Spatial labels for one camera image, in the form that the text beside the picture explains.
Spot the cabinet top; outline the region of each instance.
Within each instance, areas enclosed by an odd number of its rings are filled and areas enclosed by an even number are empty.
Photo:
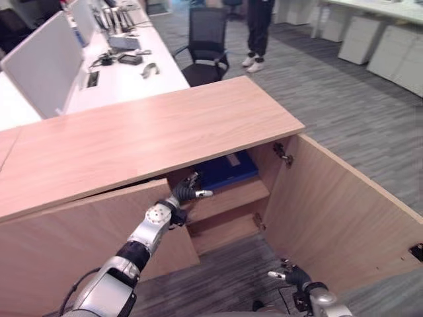
[[[7,130],[0,133],[0,222],[303,128],[237,77]]]

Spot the gray partition panel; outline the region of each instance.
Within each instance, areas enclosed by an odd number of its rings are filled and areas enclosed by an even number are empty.
[[[83,60],[83,51],[60,11],[21,42],[1,68],[43,118],[61,114]]]
[[[88,44],[95,29],[95,21],[88,0],[76,0],[69,7],[84,42]]]

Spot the cabinet door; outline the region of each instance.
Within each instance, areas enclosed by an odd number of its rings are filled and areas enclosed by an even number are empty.
[[[423,218],[305,135],[291,138],[263,218],[283,258],[336,292],[422,267]]]
[[[0,316],[57,310],[72,284],[116,254],[147,209],[169,194],[159,180],[1,224]],[[164,235],[141,278],[198,263],[188,231],[178,228]]]

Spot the white sneaker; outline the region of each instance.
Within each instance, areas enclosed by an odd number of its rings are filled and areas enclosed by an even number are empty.
[[[264,63],[257,63],[256,61],[247,69],[247,72],[249,73],[257,73],[258,71],[261,71],[264,68]]]
[[[247,56],[247,58],[244,59],[244,61],[241,63],[241,65],[243,67],[250,67],[252,64],[254,64],[255,58],[256,58],[255,56],[254,57]]]

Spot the black pants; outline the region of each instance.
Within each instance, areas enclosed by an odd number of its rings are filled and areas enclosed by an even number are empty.
[[[249,56],[257,54],[263,57],[266,53],[268,29],[272,20],[275,0],[249,0]]]

